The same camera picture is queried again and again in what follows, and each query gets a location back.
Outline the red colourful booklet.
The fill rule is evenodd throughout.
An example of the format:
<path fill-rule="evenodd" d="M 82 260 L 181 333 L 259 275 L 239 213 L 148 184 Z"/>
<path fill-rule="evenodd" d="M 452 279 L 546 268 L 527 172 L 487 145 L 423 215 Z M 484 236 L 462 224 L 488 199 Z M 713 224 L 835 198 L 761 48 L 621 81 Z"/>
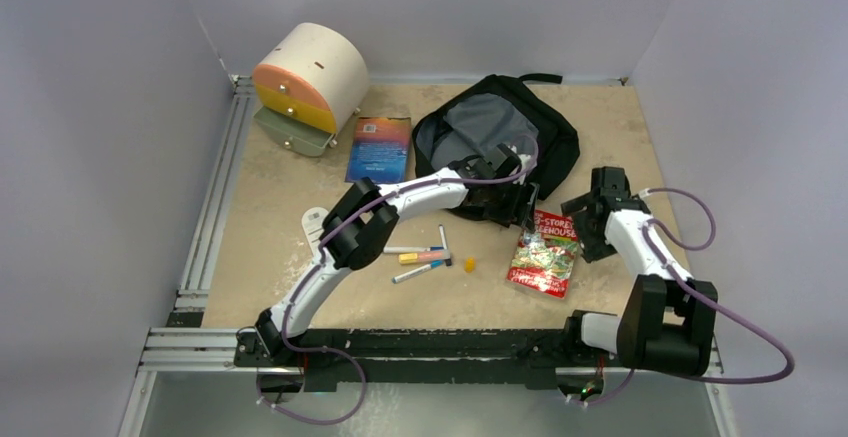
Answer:
<path fill-rule="evenodd" d="M 536 210 L 534 225 L 521 233 L 506 280 L 562 299 L 580 253 L 573 219 Z"/>

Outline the black student backpack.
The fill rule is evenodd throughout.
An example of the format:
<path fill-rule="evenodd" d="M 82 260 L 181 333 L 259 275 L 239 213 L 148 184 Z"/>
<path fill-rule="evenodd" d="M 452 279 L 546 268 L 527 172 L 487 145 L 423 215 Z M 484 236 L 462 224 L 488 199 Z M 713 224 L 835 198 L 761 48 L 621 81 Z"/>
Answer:
<path fill-rule="evenodd" d="M 412 130 L 415 176 L 425 177 L 453 162 L 471 179 L 499 178 L 485 170 L 483 159 L 504 144 L 519 157 L 533 155 L 536 167 L 516 182 L 474 186 L 452 212 L 472 221 L 522 225 L 532 218 L 537 199 L 548 198 L 573 170 L 579 156 L 577 130 L 538 98 L 527 81 L 560 84 L 556 74 L 520 77 L 492 74 L 423 117 Z"/>

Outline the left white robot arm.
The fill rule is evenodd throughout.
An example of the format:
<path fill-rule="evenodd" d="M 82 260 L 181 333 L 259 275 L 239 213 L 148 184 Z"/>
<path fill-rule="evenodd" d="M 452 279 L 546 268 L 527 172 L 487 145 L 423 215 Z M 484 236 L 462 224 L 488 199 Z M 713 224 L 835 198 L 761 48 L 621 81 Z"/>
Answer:
<path fill-rule="evenodd" d="M 260 354 L 275 366 L 292 362 L 303 349 L 298 339 L 331 293 L 351 273 L 371 265 L 406 220 L 448 210 L 506 228 L 533 228 L 539 186 L 530 176 L 538 160 L 535 142 L 526 151 L 499 144 L 484 157 L 453 161 L 410 181 L 355 181 L 320 222 L 309 267 L 281 301 L 257 317 Z"/>

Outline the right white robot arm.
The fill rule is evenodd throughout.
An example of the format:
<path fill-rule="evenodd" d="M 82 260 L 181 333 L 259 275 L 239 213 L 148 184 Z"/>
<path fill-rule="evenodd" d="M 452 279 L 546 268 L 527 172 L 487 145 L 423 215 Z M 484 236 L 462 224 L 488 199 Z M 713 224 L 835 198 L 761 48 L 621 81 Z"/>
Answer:
<path fill-rule="evenodd" d="M 588 262 L 618 255 L 633 275 L 622 315 L 577 310 L 561 338 L 564 356 L 584 364 L 600 350 L 630 369 L 700 377 L 710 362 L 715 311 L 690 296 L 689 285 L 716 301 L 715 286 L 692 275 L 657 239 L 647 203 L 632 193 L 620 167 L 596 167 L 587 193 L 562 204 L 572 218 L 582 258 Z"/>

